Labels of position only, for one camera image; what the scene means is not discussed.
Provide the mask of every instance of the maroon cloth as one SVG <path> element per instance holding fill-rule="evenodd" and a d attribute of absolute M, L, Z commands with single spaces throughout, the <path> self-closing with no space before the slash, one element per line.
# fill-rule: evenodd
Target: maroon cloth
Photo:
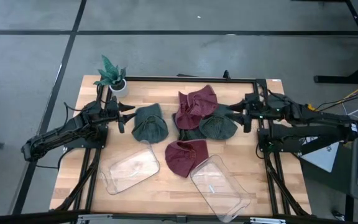
<path fill-rule="evenodd" d="M 174 141 L 165 150 L 165 160 L 170 170 L 181 177 L 187 177 L 196 166 L 208 158 L 204 139 Z"/>
<path fill-rule="evenodd" d="M 212 114 L 216 108 L 218 108 L 218 100 L 210 85 L 189 95 L 179 92 L 179 109 L 175 115 L 175 123 L 179 129 L 195 129 L 201 119 Z"/>

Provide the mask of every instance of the wooden tabletop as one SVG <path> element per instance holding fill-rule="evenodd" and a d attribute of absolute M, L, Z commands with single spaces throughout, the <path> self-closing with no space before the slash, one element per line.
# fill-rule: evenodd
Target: wooden tabletop
<path fill-rule="evenodd" d="M 96 99 L 98 75 L 85 75 L 78 95 L 76 108 Z M 105 189 L 98 174 L 92 201 L 92 212 L 103 213 L 150 213 L 150 214 L 183 214 L 183 215 L 214 215 L 213 211 L 198 192 L 190 177 L 182 178 L 175 175 L 165 162 L 165 148 L 177 140 L 178 131 L 172 120 L 172 113 L 178 109 L 178 91 L 187 94 L 210 84 L 218 96 L 218 103 L 234 104 L 243 99 L 246 93 L 252 93 L 252 84 L 247 83 L 189 83 L 189 82 L 128 82 L 129 94 L 120 101 L 137 108 L 160 103 L 169 135 L 153 144 L 153 151 L 160 163 L 160 171 L 149 179 L 119 194 L 110 195 Z M 270 90 L 283 93 L 280 80 L 267 80 Z M 122 156 L 131 145 L 137 144 L 131 131 L 134 119 L 125 126 L 125 133 L 120 134 L 117 123 L 109 123 L 109 134 L 106 147 L 101 151 L 101 161 L 114 156 Z M 239 126 L 236 134 L 227 141 L 207 140 L 209 155 L 219 155 L 231 174 L 249 193 L 252 201 L 241 215 L 271 215 L 269 188 L 264 161 L 255 155 L 257 144 L 257 121 L 252 122 L 252 131 L 243 133 Z M 84 149 L 76 149 L 68 153 L 62 160 L 53 192 L 50 208 L 59 206 L 73 190 L 80 176 Z M 303 180 L 299 161 L 289 153 L 281 153 L 282 167 L 286 186 L 304 210 L 310 212 L 308 195 Z M 280 191 L 275 186 L 278 209 L 283 213 Z M 83 191 L 81 208 L 85 206 L 88 193 L 86 186 Z"/>

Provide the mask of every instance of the clear plastic container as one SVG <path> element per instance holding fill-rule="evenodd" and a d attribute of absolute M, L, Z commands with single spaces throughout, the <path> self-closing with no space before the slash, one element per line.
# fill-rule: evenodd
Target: clear plastic container
<path fill-rule="evenodd" d="M 100 163 L 99 172 L 111 195 L 133 187 L 160 170 L 160 164 L 149 142 L 143 140 L 128 151 L 134 153 L 120 161 L 117 161 L 117 157 L 112 157 Z"/>
<path fill-rule="evenodd" d="M 251 203 L 248 192 L 231 176 L 217 155 L 198 165 L 190 176 L 209 207 L 224 223 L 231 222 Z"/>

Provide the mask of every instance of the dark green cloth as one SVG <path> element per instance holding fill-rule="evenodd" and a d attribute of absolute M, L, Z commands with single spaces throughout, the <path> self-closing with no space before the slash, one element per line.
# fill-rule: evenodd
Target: dark green cloth
<path fill-rule="evenodd" d="M 157 143 L 168 136 L 168 127 L 163 120 L 161 107 L 158 103 L 138 108 L 135 116 L 135 127 L 132 135 L 136 140 Z"/>
<path fill-rule="evenodd" d="M 214 140 L 226 140 L 236 133 L 237 125 L 225 114 L 233 113 L 227 105 L 219 104 L 218 108 L 208 117 L 200 121 L 199 129 L 207 138 Z"/>
<path fill-rule="evenodd" d="M 175 122 L 175 115 L 176 115 L 176 113 L 172 114 L 172 120 L 173 120 L 173 123 L 175 124 L 175 127 L 177 127 L 177 130 L 179 132 L 178 140 L 188 141 L 188 140 L 195 140 L 195 139 L 206 139 L 206 136 L 203 133 L 201 133 L 201 131 L 200 131 L 200 129 L 198 129 L 198 127 L 195 129 L 190 129 L 190 130 L 179 129 Z"/>

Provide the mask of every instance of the wooden table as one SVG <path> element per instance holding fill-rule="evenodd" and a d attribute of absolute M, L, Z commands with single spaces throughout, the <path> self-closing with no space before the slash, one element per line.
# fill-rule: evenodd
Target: wooden table
<path fill-rule="evenodd" d="M 93 85 L 93 82 L 99 79 L 98 75 L 83 77 L 76 108 L 82 108 L 96 99 L 96 86 Z M 206 84 L 213 87 L 218 96 L 218 102 L 227 105 L 238 103 L 244 94 L 253 92 L 252 84 L 247 83 L 128 82 L 129 95 L 121 99 L 121 102 L 126 105 L 134 105 L 137 108 L 153 103 L 161 105 L 169 135 L 164 141 L 152 145 L 160 163 L 160 171 L 146 181 L 117 195 L 108 194 L 98 174 L 91 206 L 92 212 L 214 215 L 190 177 L 184 179 L 175 175 L 165 162 L 166 146 L 177 140 L 178 137 L 178 131 L 175 129 L 171 117 L 171 114 L 178 109 L 178 91 L 187 94 L 201 89 Z M 273 92 L 283 93 L 280 80 L 267 80 L 267 85 Z M 125 134 L 119 133 L 116 122 L 108 125 L 108 141 L 106 147 L 101 151 L 101 161 L 112 156 L 122 155 L 131 144 L 136 144 L 136 140 L 131 134 L 134 119 L 126 124 Z M 242 127 L 239 126 L 236 134 L 227 141 L 208 140 L 209 155 L 219 155 L 232 175 L 250 194 L 252 201 L 246 209 L 243 209 L 242 214 L 247 216 L 272 215 L 264 161 L 255 155 L 257 128 L 257 121 L 253 121 L 250 133 L 243 133 Z M 308 194 L 299 161 L 289 153 L 280 155 L 286 186 L 302 208 L 310 212 Z M 62 160 L 50 208 L 59 206 L 77 184 L 83 156 L 84 150 L 77 149 L 68 153 Z M 280 191 L 277 186 L 275 186 L 275 192 L 279 212 L 283 213 Z M 86 186 L 80 208 L 85 206 L 87 193 Z"/>

